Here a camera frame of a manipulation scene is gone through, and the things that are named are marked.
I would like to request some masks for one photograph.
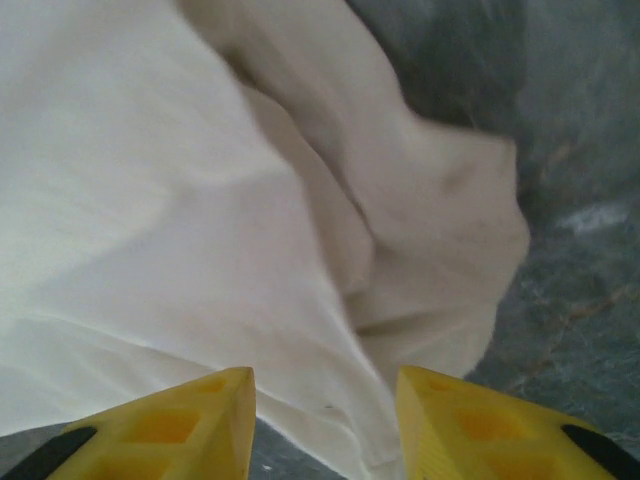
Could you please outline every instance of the gray marble floor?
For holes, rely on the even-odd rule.
[[[469,379],[640,457],[640,2],[350,2],[416,111],[520,145],[531,253]],[[0,472],[55,431],[0,439]],[[260,424],[251,478],[338,477]]]

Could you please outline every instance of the white fabric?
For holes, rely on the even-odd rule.
[[[0,433],[249,365],[403,478],[397,367],[471,370],[526,251],[511,142],[411,114],[335,0],[4,0],[0,52]]]

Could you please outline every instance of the crumpled cloth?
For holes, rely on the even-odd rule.
[[[213,370],[349,479],[528,246],[503,138],[417,118],[335,0],[0,3],[0,433]]]

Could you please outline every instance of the gray surface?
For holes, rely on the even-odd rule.
[[[580,416],[640,457],[640,3],[531,0],[518,11],[516,0],[461,0],[447,13],[453,46],[434,56],[442,2],[352,1],[368,5],[417,110],[459,121],[453,105],[519,140],[532,250],[469,378]],[[502,18],[511,27],[498,28]],[[51,434],[0,439],[0,472]],[[252,469],[252,479],[337,478],[264,425]]]

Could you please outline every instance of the white cloth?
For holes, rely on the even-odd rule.
[[[248,365],[403,478],[398,366],[471,370],[526,251],[511,142],[416,118],[335,0],[4,0],[0,52],[0,433]]]

